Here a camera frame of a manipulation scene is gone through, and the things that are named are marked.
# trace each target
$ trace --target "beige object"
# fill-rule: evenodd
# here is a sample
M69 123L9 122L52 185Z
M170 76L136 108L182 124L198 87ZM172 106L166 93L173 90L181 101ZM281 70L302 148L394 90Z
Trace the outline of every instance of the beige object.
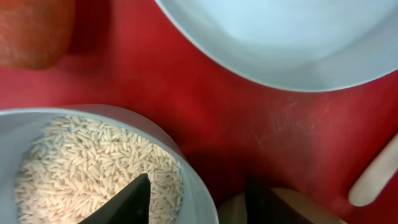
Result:
M272 189L282 200L314 224L346 224L343 220L324 210L306 196L289 189ZM227 200L217 209L220 224L246 224L247 214L244 194Z
M348 193L348 200L355 206L373 202L398 169L398 135L368 165Z

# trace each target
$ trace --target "orange object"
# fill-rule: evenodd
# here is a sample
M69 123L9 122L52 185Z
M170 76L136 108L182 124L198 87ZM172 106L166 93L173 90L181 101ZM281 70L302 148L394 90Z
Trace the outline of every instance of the orange object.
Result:
M68 50L75 0L0 0L0 64L43 69Z

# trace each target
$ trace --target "scratch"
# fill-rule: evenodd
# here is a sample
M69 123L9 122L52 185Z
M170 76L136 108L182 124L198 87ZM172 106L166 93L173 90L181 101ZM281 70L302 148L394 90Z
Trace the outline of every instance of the scratch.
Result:
M331 119L330 119L330 104L329 104L329 102L326 103L325 109L323 110L322 114L317 119L315 119L315 121L311 125L311 129L314 129L315 126L319 123L319 121L326 116L328 117L328 119L330 121Z
M315 132L312 129L312 126L314 126L314 124L311 126L311 129L308 129L305 128L305 126L300 121L297 121L296 126L299 128L299 130L302 131L304 136L312 136L315 134Z
M276 124L277 129L281 130L278 117L275 117L275 124Z
M296 105L296 104L297 104L297 102L291 103L291 104L289 105L289 107L288 107L288 109L287 109L287 113L286 113L286 118L285 118L284 124L283 124L282 128L280 128L280 129L285 129L285 128L286 128L287 122L288 122L288 120L290 119L290 113L292 112L292 108L293 108L293 106Z
M256 144L258 148L264 152L267 150L267 145L269 144L268 135L261 134L260 136L252 129L252 134L254 136L254 140L256 140Z
M271 127L272 127L272 130L273 131L275 131L276 130L276 126L275 126L275 122L274 122L274 117L273 117L273 115L269 115L269 119L271 120Z

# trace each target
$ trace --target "popsicle stick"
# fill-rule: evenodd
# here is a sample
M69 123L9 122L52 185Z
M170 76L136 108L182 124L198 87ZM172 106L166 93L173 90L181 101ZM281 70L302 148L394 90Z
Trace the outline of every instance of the popsicle stick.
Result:
M352 205L361 207L373 202L398 169L398 134L370 163L348 193Z

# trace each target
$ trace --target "white bowl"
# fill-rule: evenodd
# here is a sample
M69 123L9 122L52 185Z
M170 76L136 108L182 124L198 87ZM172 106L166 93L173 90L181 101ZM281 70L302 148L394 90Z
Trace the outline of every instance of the white bowl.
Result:
M41 128L52 118L75 114L98 119L134 131L168 151L182 168L184 196L176 224L218 224L216 207L205 184L184 160L171 137L149 119L109 105L75 105L67 108L25 108L0 111L0 220L17 224L14 203L14 176L23 153L41 137Z
M156 0L214 61L293 91L359 85L398 68L396 0Z

